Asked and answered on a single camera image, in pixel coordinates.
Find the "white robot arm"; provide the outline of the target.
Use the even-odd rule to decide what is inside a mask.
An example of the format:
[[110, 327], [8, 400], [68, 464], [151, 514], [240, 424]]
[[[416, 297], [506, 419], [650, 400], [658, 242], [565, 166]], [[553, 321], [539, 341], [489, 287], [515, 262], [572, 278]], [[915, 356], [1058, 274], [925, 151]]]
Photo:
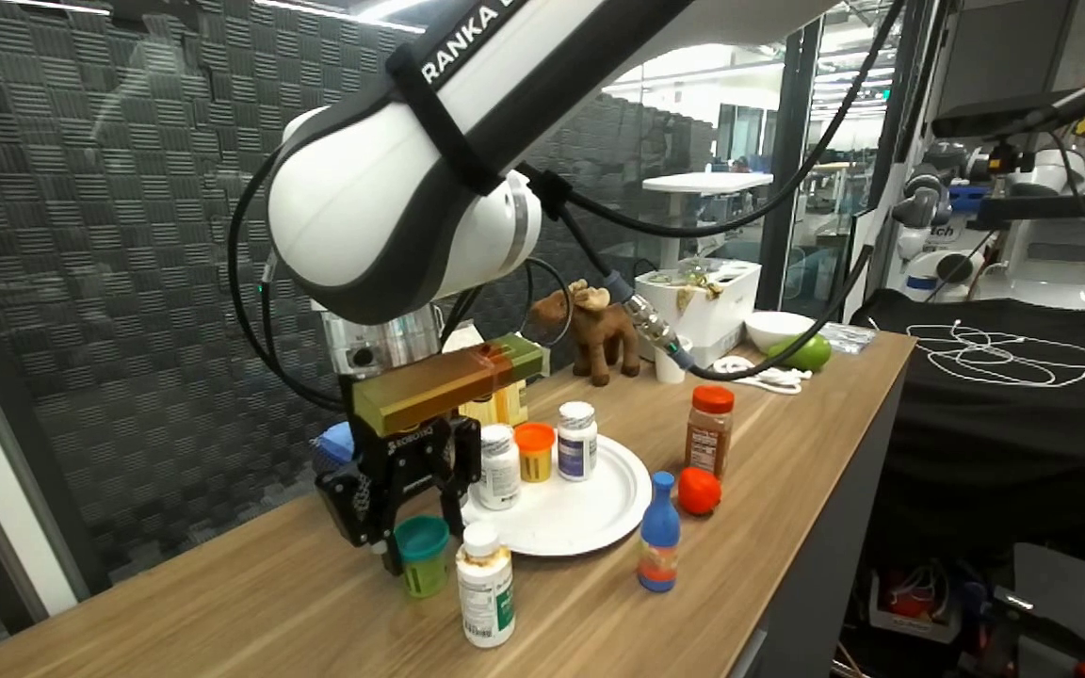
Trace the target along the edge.
[[471, 0], [388, 57], [388, 92], [288, 130], [267, 232], [294, 282], [383, 325], [519, 269], [557, 210], [515, 159], [676, 23], [778, 18], [784, 0]]

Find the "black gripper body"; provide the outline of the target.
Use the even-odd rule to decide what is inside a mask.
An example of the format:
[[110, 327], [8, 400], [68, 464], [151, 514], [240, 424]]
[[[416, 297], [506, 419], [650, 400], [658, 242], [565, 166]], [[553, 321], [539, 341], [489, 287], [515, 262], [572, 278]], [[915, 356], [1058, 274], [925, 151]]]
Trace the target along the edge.
[[356, 430], [348, 469], [316, 469], [316, 492], [337, 529], [356, 547], [388, 547], [395, 514], [427, 495], [440, 495], [440, 518], [452, 534], [465, 530], [465, 502], [484, 480], [484, 425], [474, 419], [429, 419], [416, 435], [378, 439], [366, 424]]

